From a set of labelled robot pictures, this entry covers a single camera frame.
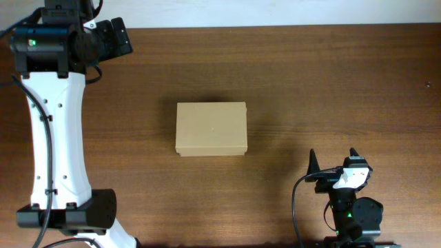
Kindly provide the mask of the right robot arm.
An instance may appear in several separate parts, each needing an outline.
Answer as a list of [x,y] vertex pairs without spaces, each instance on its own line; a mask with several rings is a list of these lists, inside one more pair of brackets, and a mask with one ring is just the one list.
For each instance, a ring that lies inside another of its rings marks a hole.
[[372,168],[366,159],[354,148],[341,166],[330,170],[321,169],[316,154],[309,152],[307,169],[308,183],[315,183],[317,194],[327,194],[331,208],[335,236],[327,236],[325,248],[394,248],[393,242],[376,242],[381,235],[383,205],[369,197],[359,198],[356,194],[367,186]]

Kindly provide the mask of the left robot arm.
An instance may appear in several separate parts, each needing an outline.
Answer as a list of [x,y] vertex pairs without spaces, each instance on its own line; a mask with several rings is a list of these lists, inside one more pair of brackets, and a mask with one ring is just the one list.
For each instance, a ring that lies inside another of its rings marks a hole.
[[85,168],[81,108],[88,68],[132,52],[121,18],[99,21],[91,0],[45,0],[7,28],[16,73],[32,125],[34,182],[18,226],[60,231],[66,242],[139,247],[116,217],[112,189],[92,189]]

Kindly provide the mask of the brown cardboard box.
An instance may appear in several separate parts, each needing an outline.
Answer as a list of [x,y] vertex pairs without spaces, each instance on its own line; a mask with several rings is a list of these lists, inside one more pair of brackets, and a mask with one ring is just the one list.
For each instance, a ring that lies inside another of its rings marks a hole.
[[175,149],[182,157],[245,155],[246,103],[178,103]]

